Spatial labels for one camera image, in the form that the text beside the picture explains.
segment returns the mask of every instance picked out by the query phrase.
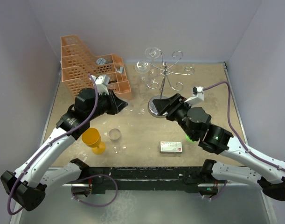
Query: small box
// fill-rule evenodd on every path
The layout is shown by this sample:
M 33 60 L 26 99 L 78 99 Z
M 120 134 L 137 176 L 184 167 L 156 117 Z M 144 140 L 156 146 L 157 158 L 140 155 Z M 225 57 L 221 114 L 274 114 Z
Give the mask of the small box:
M 180 141 L 161 141 L 161 153 L 182 153 L 183 148 Z

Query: green object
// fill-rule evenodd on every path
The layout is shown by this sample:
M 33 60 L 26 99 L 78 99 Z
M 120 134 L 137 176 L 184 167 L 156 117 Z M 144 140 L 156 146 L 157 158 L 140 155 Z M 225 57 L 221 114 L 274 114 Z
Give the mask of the green object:
M 187 140 L 188 142 L 191 142 L 191 143 L 196 142 L 196 141 L 192 141 L 187 135 L 186 135 L 186 140 Z

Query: beige table surface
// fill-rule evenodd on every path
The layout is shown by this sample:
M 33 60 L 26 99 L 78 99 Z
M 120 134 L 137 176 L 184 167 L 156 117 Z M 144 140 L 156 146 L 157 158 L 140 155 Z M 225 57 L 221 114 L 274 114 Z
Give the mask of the beige table surface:
M 193 66 L 195 74 L 169 76 L 173 85 L 176 82 L 184 84 L 184 89 L 178 93 L 186 98 L 191 96 L 193 86 L 207 87 L 227 80 L 222 64 L 177 64 L 173 67 L 173 71 L 181 72 L 186 66 Z M 117 115 L 102 115 L 90 122 L 91 127 L 99 130 L 102 141 L 106 144 L 106 151 L 101 155 L 93 154 L 79 138 L 59 156 L 53 166 L 65 166 L 74 158 L 81 159 L 89 166 L 202 166 L 205 159 L 239 165 L 232 159 L 207 153 L 198 147 L 197 143 L 188 143 L 185 133 L 176 122 L 150 115 L 147 111 L 147 103 L 151 97 L 159 95 L 159 89 L 147 88 L 135 71 L 134 64 L 126 64 L 125 70 L 133 94 L 133 100 L 129 101 L 130 106 Z M 156 80 L 160 84 L 162 76 Z M 170 97 L 175 93 L 177 92 L 166 84 L 163 95 Z M 230 130 L 226 115 L 227 98 L 227 86 L 223 84 L 206 91 L 205 101 L 197 106 L 202 107 L 212 116 L 212 123 Z M 73 103 L 74 99 L 66 87 L 60 83 L 45 138 L 48 138 L 57 121 Z M 243 137 L 233 101 L 230 109 L 232 125 Z M 122 144 L 126 147 L 122 155 L 116 153 L 114 145 L 109 140 L 108 132 L 113 128 L 118 128 L 122 133 Z M 180 155 L 161 154 L 159 152 L 160 141 L 181 141 L 183 153 Z

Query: white wall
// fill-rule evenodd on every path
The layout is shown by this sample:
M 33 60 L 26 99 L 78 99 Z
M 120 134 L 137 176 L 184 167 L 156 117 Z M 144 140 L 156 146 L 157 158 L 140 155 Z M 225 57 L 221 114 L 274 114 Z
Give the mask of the white wall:
M 26 0 L 0 0 L 0 176 L 39 146 L 59 71 Z M 0 181 L 0 224 L 8 223 Z
M 285 0 L 263 0 L 228 66 L 249 144 L 285 160 Z
M 144 58 L 149 46 L 166 59 L 226 61 L 261 0 L 29 0 L 58 57 L 60 36 L 78 34 L 96 55 Z

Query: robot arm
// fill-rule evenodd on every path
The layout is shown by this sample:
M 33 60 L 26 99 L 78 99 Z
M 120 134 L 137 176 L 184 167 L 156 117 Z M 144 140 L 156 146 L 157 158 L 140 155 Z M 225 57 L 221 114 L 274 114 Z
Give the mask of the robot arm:
M 95 82 L 98 89 L 98 102 L 90 120 L 104 113 L 117 114 L 128 105 L 125 101 L 116 97 L 112 90 L 107 90 L 106 86 L 109 82 L 107 75 L 99 76 Z M 78 179 L 82 170 L 88 167 L 79 160 L 72 160 L 67 166 L 53 171 L 51 174 L 45 174 L 58 156 L 90 127 L 90 123 L 86 122 L 80 128 L 58 139 L 53 144 L 50 142 L 83 123 L 89 117 L 95 99 L 94 89 L 82 89 L 75 98 L 75 104 L 71 105 L 68 111 L 60 118 L 56 124 L 56 128 L 54 128 L 45 143 L 22 166 L 14 172 L 6 171 L 1 176 L 2 184 L 8 194 L 10 194 L 14 184 L 19 181 L 16 188 L 14 188 L 13 199 L 27 211 L 36 208 L 42 202 L 45 195 L 52 190 Z M 46 146 L 48 148 L 41 153 L 42 149 Z M 27 172 L 24 172 L 25 167 L 34 158 L 36 158 L 35 161 Z
M 199 141 L 202 149 L 246 166 L 235 167 L 206 160 L 202 174 L 208 179 L 257 185 L 266 195 L 285 201 L 285 161 L 271 158 L 250 146 L 246 146 L 246 150 L 232 133 L 211 124 L 211 116 L 202 108 L 191 107 L 203 100 L 203 89 L 195 87 L 193 90 L 193 97 L 189 99 L 175 94 L 168 99 L 155 99 L 153 103 L 159 114 L 167 112 L 166 119 L 176 121 L 191 140 Z

